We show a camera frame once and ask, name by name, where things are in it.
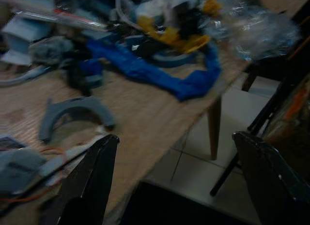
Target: plastic bag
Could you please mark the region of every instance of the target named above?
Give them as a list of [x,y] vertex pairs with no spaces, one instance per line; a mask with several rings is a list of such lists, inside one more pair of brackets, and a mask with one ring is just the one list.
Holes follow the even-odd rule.
[[220,16],[207,20],[205,32],[229,38],[238,56],[246,60],[286,55],[300,38],[299,28],[285,15],[248,5],[244,0],[218,0]]
[[246,60],[285,55],[299,39],[299,29],[288,17],[257,6],[249,6],[229,26],[231,44]]
[[50,23],[59,23],[76,28],[107,31],[106,24],[102,24],[84,17],[73,15],[68,12],[52,10],[42,5],[25,0],[0,0],[14,6],[14,13],[24,18],[46,21]]

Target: floor tile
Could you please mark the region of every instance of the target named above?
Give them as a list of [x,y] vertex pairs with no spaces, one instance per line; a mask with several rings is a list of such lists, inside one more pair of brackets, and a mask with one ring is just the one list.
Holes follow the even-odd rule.
[[206,115],[192,128],[183,152],[226,167],[236,154],[232,134],[246,130],[267,102],[268,98],[230,88],[222,99],[217,159],[210,160],[209,128]]
[[221,167],[183,153],[172,182],[162,184],[230,216],[260,224],[242,175],[231,173],[218,194],[214,197],[209,195],[222,172]]
[[180,151],[174,149],[169,150],[161,161],[155,164],[146,179],[154,182],[169,182],[174,174],[180,155]]
[[[247,78],[247,73],[242,73],[232,84],[234,88],[240,89],[242,88],[242,84]],[[265,77],[258,76],[253,82],[251,88],[249,89],[249,93],[256,94],[262,97],[271,98],[272,95],[276,92],[277,87],[280,82],[271,80]]]

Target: blue cloth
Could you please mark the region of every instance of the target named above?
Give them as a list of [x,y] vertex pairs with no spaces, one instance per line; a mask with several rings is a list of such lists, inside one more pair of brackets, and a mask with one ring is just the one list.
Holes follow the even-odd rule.
[[79,67],[86,73],[86,76],[102,75],[103,67],[99,63],[98,59],[81,61],[79,63]]
[[214,48],[209,48],[205,55],[207,71],[196,70],[187,78],[179,79],[137,58],[125,46],[103,45],[96,40],[89,40],[87,47],[92,51],[93,58],[104,57],[117,66],[125,76],[165,89],[180,101],[204,96],[221,71]]

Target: wire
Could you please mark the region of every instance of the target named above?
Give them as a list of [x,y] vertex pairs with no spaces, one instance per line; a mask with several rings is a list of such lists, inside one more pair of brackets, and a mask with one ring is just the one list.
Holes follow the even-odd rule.
[[[66,164],[67,156],[66,156],[66,153],[64,150],[59,149],[59,148],[49,148],[49,149],[44,149],[40,152],[42,153],[42,152],[46,152],[46,151],[58,151],[63,156],[63,164]],[[2,202],[30,202],[30,201],[33,201],[35,199],[38,199],[38,198],[46,195],[52,189],[54,189],[55,186],[62,180],[62,176],[63,176],[63,172],[62,172],[62,175],[59,178],[59,180],[54,185],[48,187],[45,191],[43,191],[42,193],[40,193],[38,195],[33,195],[33,196],[25,197],[25,198],[0,198],[0,201],[2,201]]]
[[[53,172],[49,173],[47,176],[40,179],[36,184],[32,185],[29,189],[27,189],[25,192],[23,192],[22,195],[19,196],[19,198],[22,199],[22,198],[30,195],[32,192],[34,192],[36,189],[38,189],[41,185],[43,185],[48,179],[53,177],[57,172],[63,170],[63,168],[65,168],[68,164],[72,163],[73,161],[75,161],[79,157],[83,156],[86,152],[87,152],[87,149],[84,150],[83,152],[81,152],[80,154],[76,155],[72,159],[68,160],[65,164],[59,166],[57,169],[55,169]],[[7,213],[9,213],[16,206],[18,206],[19,203],[20,202],[9,203],[9,205],[5,209],[0,210],[0,218],[3,217],[4,215],[6,215]]]
[[116,8],[117,14],[119,15],[119,17],[121,18],[123,22],[127,23],[128,25],[132,26],[133,28],[137,30],[142,30],[140,26],[131,22],[129,18],[127,18],[126,15],[122,12],[121,0],[115,0],[115,8]]

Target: white tube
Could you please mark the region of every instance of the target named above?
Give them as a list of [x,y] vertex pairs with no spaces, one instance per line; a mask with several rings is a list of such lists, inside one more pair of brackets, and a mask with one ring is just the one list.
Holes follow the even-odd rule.
[[131,22],[126,15],[122,12],[122,7],[121,7],[121,0],[115,0],[115,7],[116,7],[116,11],[117,14],[119,15],[119,17],[121,18],[121,20],[125,23],[127,23],[128,25],[132,26],[133,28],[142,31],[142,28],[139,27],[137,24]]

